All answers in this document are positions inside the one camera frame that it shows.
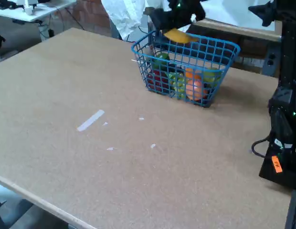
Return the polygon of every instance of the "particleboard tabletop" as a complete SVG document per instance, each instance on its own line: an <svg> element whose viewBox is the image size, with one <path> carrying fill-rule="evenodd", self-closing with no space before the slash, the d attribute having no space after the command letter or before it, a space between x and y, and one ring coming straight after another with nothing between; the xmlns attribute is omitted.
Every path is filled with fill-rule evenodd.
<svg viewBox="0 0 296 229"><path fill-rule="evenodd" d="M0 183L79 229L284 228L290 192L249 153L277 80L231 69L203 109L147 91L131 59L71 29L1 62Z"/></svg>
<svg viewBox="0 0 296 229"><path fill-rule="evenodd" d="M275 31L249 29L249 28L234 26L234 25L230 25L230 24L226 24L223 22L214 21L214 20L210 20L210 19L204 19L201 21L197 21L194 24L198 25L198 26L210 28L210 29L236 33L239 35L260 38L263 40L268 40L268 41L273 41L273 42L280 42L281 37L282 37L282 22L281 21L275 22Z"/></svg>

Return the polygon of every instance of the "floor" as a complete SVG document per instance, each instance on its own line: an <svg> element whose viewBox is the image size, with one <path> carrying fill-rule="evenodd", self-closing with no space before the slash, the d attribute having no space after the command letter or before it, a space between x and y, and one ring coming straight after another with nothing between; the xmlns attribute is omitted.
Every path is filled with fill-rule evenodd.
<svg viewBox="0 0 296 229"><path fill-rule="evenodd" d="M95 32L105 36L111 36L110 29L97 27L92 24L82 25L86 31ZM62 22L53 16L50 28L55 34L61 33L71 27L80 28L73 19ZM5 55L11 51L23 51L41 42L40 33L36 24L27 23L19 25L12 23L11 19L0 17L0 35L6 39L0 49L0 54Z"/></svg>
<svg viewBox="0 0 296 229"><path fill-rule="evenodd" d="M102 35L110 36L110 30L107 28L98 28L94 25L82 25L86 31L96 32ZM74 21L64 21L53 19L50 28L58 34L64 29L71 27L79 28ZM19 25L12 23L11 19L0 17L0 35L6 39L0 49L1 56L10 52L22 52L41 42L39 30L35 24L27 23ZM0 208L0 215L8 214L14 208L13 201L7 201ZM62 229L59 219L47 213L37 206L33 206L12 226L12 229Z"/></svg>

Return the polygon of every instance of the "white desk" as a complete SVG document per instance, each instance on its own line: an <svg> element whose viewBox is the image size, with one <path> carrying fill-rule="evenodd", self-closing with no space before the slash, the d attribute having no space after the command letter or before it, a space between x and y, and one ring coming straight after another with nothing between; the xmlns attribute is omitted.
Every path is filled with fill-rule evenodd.
<svg viewBox="0 0 296 229"><path fill-rule="evenodd" d="M52 0L48 3L38 4L33 11L33 15L27 15L22 8L18 8L15 10L0 10L0 16L26 22L33 22L36 20L43 21L43 19L57 10L67 8L76 4L76 2L76 0ZM45 37L48 37L47 25L39 26L39 30L41 32L41 40L44 41Z"/></svg>

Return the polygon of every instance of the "black cable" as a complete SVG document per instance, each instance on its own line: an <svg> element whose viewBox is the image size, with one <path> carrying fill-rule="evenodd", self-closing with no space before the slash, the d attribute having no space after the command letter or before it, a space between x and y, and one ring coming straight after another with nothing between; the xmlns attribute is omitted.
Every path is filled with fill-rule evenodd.
<svg viewBox="0 0 296 229"><path fill-rule="evenodd" d="M49 28L50 28L50 25L51 25L51 21L52 21L52 15L50 15L49 16L49 22L48 22L48 25L47 25L47 28L45 29L45 30L43 30L43 31L40 31L39 30L39 32L40 32L40 35L41 36L43 36L44 38L46 38L46 39L48 39L48 38L50 38L49 36L48 37L45 37L45 35L43 34L43 32L45 32L45 31L48 31L49 30Z"/></svg>
<svg viewBox="0 0 296 229"><path fill-rule="evenodd" d="M77 21L77 19L70 13L70 11L65 8L65 10L68 12L68 14L74 19L74 21L85 31L85 29L83 28L83 26L79 23L79 21Z"/></svg>
<svg viewBox="0 0 296 229"><path fill-rule="evenodd" d="M138 29L142 32L142 33L144 33L144 34L148 34L147 32L144 32L144 31L142 31L142 29L138 26Z"/></svg>
<svg viewBox="0 0 296 229"><path fill-rule="evenodd" d="M260 157L262 157L262 158L265 158L264 155L262 155L262 154L260 154L260 153L257 153L257 152L255 151L254 148L255 148L256 145L258 145L258 144L260 144L260 143L262 143L262 142L268 141L269 138L270 138L270 136L267 136L267 137L265 137L264 139L259 140L259 141L256 141L256 142L254 142L254 143L252 144L251 149L252 149L252 152L253 152L256 156L260 156Z"/></svg>
<svg viewBox="0 0 296 229"><path fill-rule="evenodd" d="M130 34L127 36L127 39L126 39L126 41L127 41L127 42L129 42L129 43L133 43L133 42L130 42L130 41L128 41L128 39L129 39L129 36L130 36Z"/></svg>
<svg viewBox="0 0 296 229"><path fill-rule="evenodd" d="M49 7L55 7L56 9L57 9L57 11L59 12L59 14L60 14L60 17L61 17L61 22L62 22L62 31L64 31L65 30L65 25L64 25L64 22L63 22L63 16L62 16L62 14L61 14L61 11L56 7L56 6L54 6L54 5L51 5L51 6L37 6L37 7L39 7L39 8L49 8Z"/></svg>

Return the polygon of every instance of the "orange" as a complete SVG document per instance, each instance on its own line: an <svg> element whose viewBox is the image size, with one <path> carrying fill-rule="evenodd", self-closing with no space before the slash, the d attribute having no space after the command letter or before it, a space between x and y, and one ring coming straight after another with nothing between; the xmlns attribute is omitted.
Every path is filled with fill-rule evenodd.
<svg viewBox="0 0 296 229"><path fill-rule="evenodd" d="M199 75L198 71L194 72L192 68L185 69L185 77L189 80L201 80L201 76Z"/></svg>

